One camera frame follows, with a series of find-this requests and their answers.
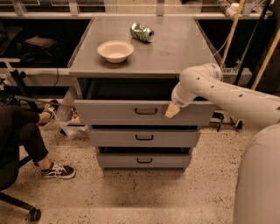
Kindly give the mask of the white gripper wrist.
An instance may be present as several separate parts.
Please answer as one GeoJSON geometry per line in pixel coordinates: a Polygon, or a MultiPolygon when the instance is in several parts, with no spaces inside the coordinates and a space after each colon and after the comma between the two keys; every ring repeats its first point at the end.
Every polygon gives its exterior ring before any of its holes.
{"type": "Polygon", "coordinates": [[[165,116],[167,118],[173,118],[181,108],[185,108],[190,105],[197,95],[187,92],[180,83],[178,83],[171,93],[171,102],[168,104],[165,116]]]}

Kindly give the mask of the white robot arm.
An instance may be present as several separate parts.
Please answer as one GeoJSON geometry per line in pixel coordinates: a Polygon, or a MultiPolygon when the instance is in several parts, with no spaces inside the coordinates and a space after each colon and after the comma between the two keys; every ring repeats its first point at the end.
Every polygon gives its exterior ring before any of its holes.
{"type": "Polygon", "coordinates": [[[280,224],[280,98],[228,84],[208,63],[182,71],[165,115],[174,117],[197,96],[259,129],[241,157],[233,224],[280,224]]]}

